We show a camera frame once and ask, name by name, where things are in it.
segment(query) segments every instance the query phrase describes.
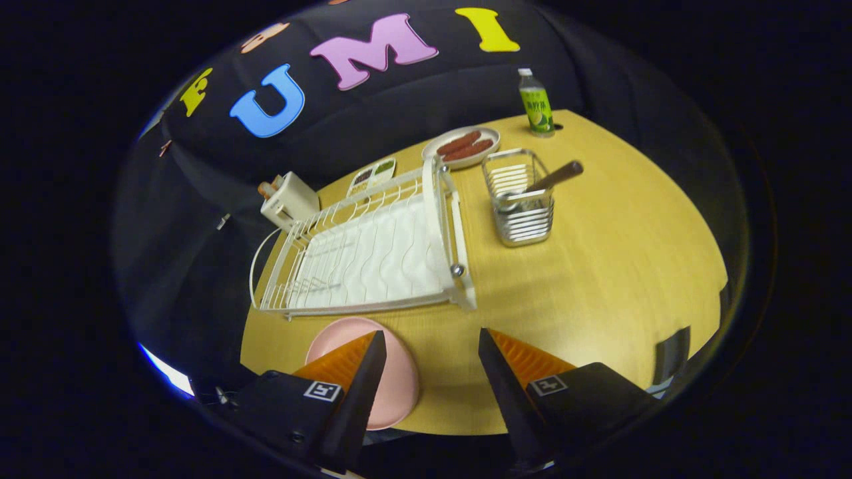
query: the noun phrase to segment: dish drying rack tray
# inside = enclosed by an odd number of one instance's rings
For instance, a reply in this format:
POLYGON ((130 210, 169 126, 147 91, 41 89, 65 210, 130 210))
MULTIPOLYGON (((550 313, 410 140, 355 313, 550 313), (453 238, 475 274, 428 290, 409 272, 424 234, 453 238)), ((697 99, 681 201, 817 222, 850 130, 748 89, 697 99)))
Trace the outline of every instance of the dish drying rack tray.
POLYGON ((439 159, 294 222, 260 302, 299 315, 339 315, 450 301, 476 308, 459 195, 439 159))

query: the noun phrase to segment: spoon handle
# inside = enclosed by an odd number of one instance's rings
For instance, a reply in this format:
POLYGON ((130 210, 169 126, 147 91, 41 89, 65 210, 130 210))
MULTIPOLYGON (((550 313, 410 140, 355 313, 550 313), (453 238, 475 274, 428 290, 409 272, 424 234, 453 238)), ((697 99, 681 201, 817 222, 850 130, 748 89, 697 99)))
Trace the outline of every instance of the spoon handle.
POLYGON ((583 165, 575 159, 565 166, 562 166, 559 170, 556 170, 538 180, 531 187, 527 188, 527 191, 537 191, 540 189, 550 188, 559 182, 564 182, 565 180, 574 178, 582 172, 583 165))

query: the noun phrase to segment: blue letter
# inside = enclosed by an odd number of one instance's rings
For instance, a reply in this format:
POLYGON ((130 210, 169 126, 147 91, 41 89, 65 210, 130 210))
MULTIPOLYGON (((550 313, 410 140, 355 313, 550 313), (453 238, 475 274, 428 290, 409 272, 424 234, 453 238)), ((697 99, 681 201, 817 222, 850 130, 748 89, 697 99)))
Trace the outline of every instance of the blue letter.
POLYGON ((290 78, 287 70, 290 64, 285 63, 272 70, 262 81, 261 85, 272 85, 286 101, 284 109, 275 116, 269 116, 255 101, 255 91, 242 96, 231 107, 231 116, 242 122, 243 126, 254 136, 269 138, 278 135, 293 123, 305 106, 305 94, 299 85, 290 78))

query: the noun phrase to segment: wooden table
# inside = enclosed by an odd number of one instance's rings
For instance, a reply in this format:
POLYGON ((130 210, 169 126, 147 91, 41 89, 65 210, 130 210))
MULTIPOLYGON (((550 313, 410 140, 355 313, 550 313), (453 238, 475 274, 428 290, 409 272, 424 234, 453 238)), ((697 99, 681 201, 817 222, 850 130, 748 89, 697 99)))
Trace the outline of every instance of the wooden table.
MULTIPOLYGON (((653 162, 569 111, 551 138, 529 133, 525 116, 483 124, 501 150, 530 148, 549 170, 579 159, 585 173, 555 188, 555 218, 543 243, 510 249, 495 231, 479 165, 453 171, 478 309, 454 304, 365 316, 394 331, 420 373, 421 396, 398 429, 447 435, 506 431, 477 356, 488 326, 576 366, 600 361, 646 389, 655 345, 691 326, 693 355, 719 327, 722 254, 686 194, 653 162)), ((392 155, 396 174, 420 168, 427 141, 392 155)), ((323 206, 346 194, 354 172, 319 191, 323 206)), ((257 287, 262 294, 280 235, 257 287)), ((296 317, 250 309, 241 362, 258 374, 302 366, 308 346, 339 316, 296 317)))

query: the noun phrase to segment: foam letter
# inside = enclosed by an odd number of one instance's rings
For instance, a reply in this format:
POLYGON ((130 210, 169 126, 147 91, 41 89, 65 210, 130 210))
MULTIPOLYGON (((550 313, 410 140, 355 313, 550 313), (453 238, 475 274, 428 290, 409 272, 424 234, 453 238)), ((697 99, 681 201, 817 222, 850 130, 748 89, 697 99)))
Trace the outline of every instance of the foam letter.
POLYGON ((249 53, 253 49, 255 49, 258 45, 267 41, 267 38, 272 38, 275 35, 278 35, 282 32, 286 27, 290 26, 289 23, 276 23, 275 25, 271 25, 266 27, 262 32, 256 34, 254 37, 249 38, 243 43, 243 49, 240 50, 240 53, 249 53))
POLYGON ((207 78, 205 77, 210 75, 210 72, 212 71, 212 68, 204 70, 204 73, 201 73, 198 78, 195 78, 195 81, 189 85, 187 91, 183 92, 183 95, 181 95, 181 101, 183 101, 183 104, 187 107, 187 117, 192 116, 195 108, 198 107, 204 97, 207 96, 207 94, 203 93, 201 90, 207 88, 207 78))
POLYGON ((497 12, 489 9, 456 9, 456 13, 467 17, 480 34, 480 49, 486 52, 518 51, 521 46, 506 36, 497 23, 497 12))
POLYGON ((353 61, 372 66, 379 72, 388 69, 388 47, 396 53, 397 65, 411 65, 438 55, 438 49, 428 46, 408 25, 408 14, 386 16, 373 23, 370 42, 334 37, 317 45, 311 56, 322 56, 331 64, 340 83, 340 90, 352 89, 364 83, 370 73, 359 70, 353 61))
POLYGON ((293 123, 305 106, 305 94, 299 85, 290 78, 287 70, 290 64, 285 63, 272 70, 261 81, 261 85, 272 85, 286 101, 284 109, 275 116, 269 116, 255 101, 254 90, 243 95, 231 107, 231 116, 242 122, 243 126, 254 136, 269 138, 278 135, 293 123))

